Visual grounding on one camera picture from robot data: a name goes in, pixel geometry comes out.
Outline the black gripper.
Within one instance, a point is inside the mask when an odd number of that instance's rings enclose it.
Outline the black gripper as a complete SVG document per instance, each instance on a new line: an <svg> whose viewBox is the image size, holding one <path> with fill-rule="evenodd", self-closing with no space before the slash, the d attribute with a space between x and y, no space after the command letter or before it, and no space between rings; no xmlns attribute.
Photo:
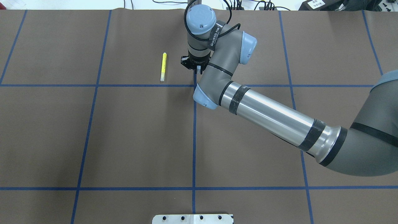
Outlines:
<svg viewBox="0 0 398 224"><path fill-rule="evenodd" d="M181 56L181 65L183 65L188 70L194 70L195 72L196 72L196 67L200 65L203 74L203 71L206 69L210 59L211 59L210 55L206 55L204 57L196 57L193 55Z"/></svg>

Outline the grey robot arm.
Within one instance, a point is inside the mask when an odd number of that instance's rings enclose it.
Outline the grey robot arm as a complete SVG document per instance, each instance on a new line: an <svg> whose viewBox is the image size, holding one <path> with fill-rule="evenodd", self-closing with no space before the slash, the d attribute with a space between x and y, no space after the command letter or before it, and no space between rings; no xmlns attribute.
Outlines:
<svg viewBox="0 0 398 224"><path fill-rule="evenodd" d="M328 126L232 80L251 58L257 39L216 19L214 10L188 1L184 11L188 55L181 64L204 75L193 99L198 104L251 121L342 174L375 177L398 170L397 70L381 76L349 129Z"/></svg>

